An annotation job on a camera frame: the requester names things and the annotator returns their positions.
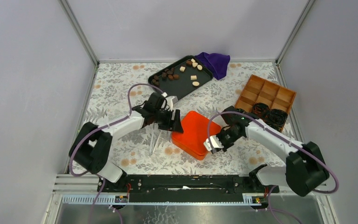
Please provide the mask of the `white metal tongs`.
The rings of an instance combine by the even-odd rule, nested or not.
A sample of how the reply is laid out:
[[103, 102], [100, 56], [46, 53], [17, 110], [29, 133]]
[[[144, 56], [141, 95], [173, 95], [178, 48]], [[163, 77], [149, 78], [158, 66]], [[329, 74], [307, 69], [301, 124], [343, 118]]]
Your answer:
[[158, 141], [161, 136], [161, 130], [158, 128], [158, 124], [154, 124], [151, 133], [151, 142], [149, 146], [149, 156], [152, 156], [155, 149], [158, 147]]

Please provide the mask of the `orange box lid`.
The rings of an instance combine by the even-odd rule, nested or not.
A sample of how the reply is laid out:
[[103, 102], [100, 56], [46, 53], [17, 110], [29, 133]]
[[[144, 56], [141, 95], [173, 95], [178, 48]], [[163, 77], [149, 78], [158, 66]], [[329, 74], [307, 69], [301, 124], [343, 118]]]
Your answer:
[[181, 121], [184, 133], [174, 132], [172, 135], [196, 136], [202, 138], [205, 142], [207, 139], [207, 125], [209, 119], [196, 111], [190, 111]]

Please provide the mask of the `orange chocolate box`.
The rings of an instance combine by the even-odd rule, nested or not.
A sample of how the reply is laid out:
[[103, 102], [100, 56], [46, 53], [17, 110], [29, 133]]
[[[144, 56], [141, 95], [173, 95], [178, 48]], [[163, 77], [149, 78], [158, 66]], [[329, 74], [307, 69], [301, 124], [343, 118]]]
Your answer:
[[208, 154], [208, 151], [204, 146], [204, 141], [200, 137], [184, 136], [180, 134], [172, 135], [171, 139], [174, 145], [197, 160], [203, 160]]

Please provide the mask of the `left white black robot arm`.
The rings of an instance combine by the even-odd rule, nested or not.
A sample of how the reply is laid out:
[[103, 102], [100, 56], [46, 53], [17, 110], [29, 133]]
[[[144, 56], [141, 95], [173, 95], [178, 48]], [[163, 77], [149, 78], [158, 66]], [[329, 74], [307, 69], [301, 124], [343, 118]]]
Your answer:
[[131, 107], [129, 115], [104, 126], [85, 123], [69, 151], [70, 162], [75, 161], [87, 172], [107, 180], [113, 191], [122, 191], [126, 186], [125, 172], [108, 161], [111, 144], [149, 125], [157, 125], [159, 130], [183, 133], [180, 110], [173, 109], [177, 101], [176, 96], [152, 93], [143, 104]]

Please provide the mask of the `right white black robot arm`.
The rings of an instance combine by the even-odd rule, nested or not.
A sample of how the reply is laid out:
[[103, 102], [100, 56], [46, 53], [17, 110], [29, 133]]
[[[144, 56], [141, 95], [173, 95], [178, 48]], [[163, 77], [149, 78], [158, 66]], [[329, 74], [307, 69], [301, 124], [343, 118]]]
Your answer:
[[260, 143], [285, 162], [284, 166], [260, 165], [249, 173], [249, 186], [261, 192], [267, 186], [289, 187], [298, 196], [310, 192], [327, 194], [318, 187], [332, 174], [325, 165], [318, 145], [312, 141], [302, 143], [273, 129], [261, 118], [242, 109], [230, 106], [219, 113], [228, 125], [218, 134], [211, 135], [204, 143], [208, 151], [227, 151], [240, 138]]

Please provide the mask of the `white oval chocolate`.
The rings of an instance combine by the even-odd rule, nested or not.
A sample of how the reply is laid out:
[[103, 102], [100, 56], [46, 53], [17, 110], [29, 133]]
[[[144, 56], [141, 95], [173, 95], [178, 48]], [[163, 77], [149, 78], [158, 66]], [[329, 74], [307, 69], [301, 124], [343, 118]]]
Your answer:
[[197, 82], [197, 81], [195, 81], [195, 82], [192, 82], [192, 85], [193, 85], [193, 86], [195, 86], [195, 87], [197, 87], [197, 86], [199, 86], [199, 85], [200, 85], [200, 83], [199, 83], [199, 82]]

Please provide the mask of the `floral table mat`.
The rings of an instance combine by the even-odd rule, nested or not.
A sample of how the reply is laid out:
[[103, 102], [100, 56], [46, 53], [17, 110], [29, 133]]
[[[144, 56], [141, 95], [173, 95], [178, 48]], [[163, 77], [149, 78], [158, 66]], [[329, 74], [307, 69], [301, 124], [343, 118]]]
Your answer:
[[[147, 78], [166, 63], [103, 63], [97, 70], [85, 121], [106, 125], [125, 116], [130, 106], [147, 100], [153, 89]], [[196, 111], [223, 126], [217, 113], [234, 105], [251, 75], [277, 83], [272, 62], [230, 63], [227, 76], [213, 79], [181, 99], [175, 107], [181, 116]], [[152, 126], [114, 141], [108, 160], [128, 174], [149, 175], [245, 175], [262, 164], [283, 166], [284, 162], [260, 143], [240, 139], [226, 152], [207, 154], [199, 161], [171, 141], [171, 133], [161, 131], [158, 147], [149, 156]]]

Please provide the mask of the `dark rolled cloth middle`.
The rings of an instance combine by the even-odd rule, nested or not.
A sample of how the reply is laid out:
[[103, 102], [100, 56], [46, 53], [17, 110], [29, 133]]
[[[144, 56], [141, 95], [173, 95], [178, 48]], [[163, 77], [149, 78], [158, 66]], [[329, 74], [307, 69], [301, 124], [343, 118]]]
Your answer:
[[263, 119], [268, 116], [270, 112], [270, 108], [265, 103], [256, 103], [253, 105], [251, 113], [256, 115], [257, 117]]

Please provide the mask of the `black tray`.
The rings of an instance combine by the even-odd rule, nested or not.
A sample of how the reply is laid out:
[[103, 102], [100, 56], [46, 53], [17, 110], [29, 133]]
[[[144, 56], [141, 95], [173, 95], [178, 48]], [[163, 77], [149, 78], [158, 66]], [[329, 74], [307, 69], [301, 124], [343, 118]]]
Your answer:
[[[148, 77], [147, 83], [154, 85], [170, 96], [180, 100], [213, 79], [212, 72], [193, 55], [187, 55], [169, 64]], [[199, 82], [195, 87], [192, 82]]]

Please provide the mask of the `dark rolled cloth front-right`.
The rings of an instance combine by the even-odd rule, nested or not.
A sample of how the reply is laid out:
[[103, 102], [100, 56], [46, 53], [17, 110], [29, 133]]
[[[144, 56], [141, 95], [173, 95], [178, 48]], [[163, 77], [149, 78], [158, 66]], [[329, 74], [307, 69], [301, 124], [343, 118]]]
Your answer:
[[264, 121], [267, 125], [271, 126], [277, 131], [281, 131], [285, 125], [286, 119], [288, 118], [288, 114], [280, 109], [271, 109]]

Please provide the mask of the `wooden compartment organizer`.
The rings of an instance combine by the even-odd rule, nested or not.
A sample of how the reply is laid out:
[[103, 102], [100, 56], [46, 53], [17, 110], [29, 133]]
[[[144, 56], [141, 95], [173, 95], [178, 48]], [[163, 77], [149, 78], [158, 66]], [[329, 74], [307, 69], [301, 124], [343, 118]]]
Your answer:
[[244, 85], [235, 108], [251, 113], [256, 103], [265, 103], [271, 109], [280, 109], [288, 115], [294, 103], [296, 92], [256, 75], [251, 75]]

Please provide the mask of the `purple cloth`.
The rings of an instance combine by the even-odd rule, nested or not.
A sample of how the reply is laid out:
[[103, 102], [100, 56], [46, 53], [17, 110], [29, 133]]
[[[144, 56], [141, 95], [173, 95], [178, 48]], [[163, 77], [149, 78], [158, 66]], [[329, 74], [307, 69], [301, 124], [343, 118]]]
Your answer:
[[195, 58], [212, 72], [215, 79], [221, 80], [227, 75], [228, 64], [231, 60], [230, 55], [201, 52]]

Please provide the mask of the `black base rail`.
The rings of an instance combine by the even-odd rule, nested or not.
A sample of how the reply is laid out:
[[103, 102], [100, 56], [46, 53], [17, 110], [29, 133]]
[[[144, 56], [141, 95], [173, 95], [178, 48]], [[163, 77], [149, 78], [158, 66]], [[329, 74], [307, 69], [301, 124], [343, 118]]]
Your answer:
[[278, 187], [262, 185], [255, 175], [124, 175], [118, 182], [98, 181], [98, 191], [123, 193], [130, 203], [264, 203]]

